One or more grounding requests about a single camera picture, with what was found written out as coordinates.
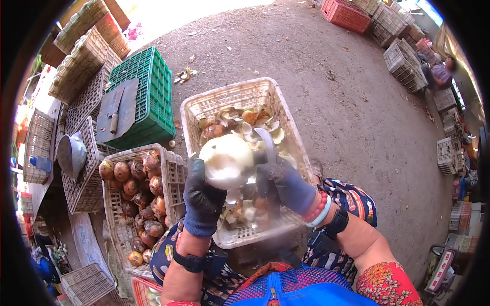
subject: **concrete ground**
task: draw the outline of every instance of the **concrete ground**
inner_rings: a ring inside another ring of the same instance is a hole
[[[444,131],[433,102],[435,123],[424,102],[388,72],[384,50],[369,35],[329,23],[308,4],[280,0],[197,20],[152,45],[172,79],[187,66],[199,71],[173,86],[177,119],[181,102],[192,95],[256,77],[275,79],[308,155],[322,161],[325,176],[374,198],[378,230],[412,281],[421,281],[429,247],[444,242],[450,219],[451,178],[439,171],[436,156]],[[182,130],[175,141],[174,152],[187,156]]]

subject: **wooden handle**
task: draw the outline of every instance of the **wooden handle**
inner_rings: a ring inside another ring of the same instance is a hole
[[[118,130],[118,113],[115,113],[112,115],[111,133],[115,134],[117,130]]]

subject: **green plastic crate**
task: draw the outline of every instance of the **green plastic crate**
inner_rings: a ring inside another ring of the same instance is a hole
[[[171,77],[172,71],[155,46],[131,56],[112,69],[109,77],[111,86],[107,93],[120,83],[134,78],[139,78],[139,84],[134,124],[124,135],[105,144],[127,150],[175,137]]]

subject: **dirty glove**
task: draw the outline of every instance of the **dirty glove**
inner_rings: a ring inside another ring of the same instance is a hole
[[[290,208],[297,214],[303,214],[313,203],[317,191],[307,184],[298,171],[285,159],[277,157],[277,164],[264,164],[267,159],[262,152],[254,154],[257,165],[257,192],[261,198],[266,198],[270,193],[277,194],[282,205]]]
[[[214,188],[204,180],[204,161],[191,157],[189,174],[185,182],[184,202],[186,215],[184,227],[194,236],[211,236],[226,199],[226,190]]]

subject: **black wrist strap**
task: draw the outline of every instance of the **black wrist strap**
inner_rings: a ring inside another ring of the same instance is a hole
[[[177,250],[173,248],[173,260],[183,266],[187,271],[192,273],[199,273],[203,270],[206,262],[209,260],[207,256],[197,257],[194,255],[187,255],[183,257]]]
[[[337,234],[345,230],[347,223],[349,222],[349,215],[344,207],[339,206],[339,209],[335,212],[334,218],[330,223],[322,226],[320,230],[325,230],[327,236],[331,239],[337,238]]]

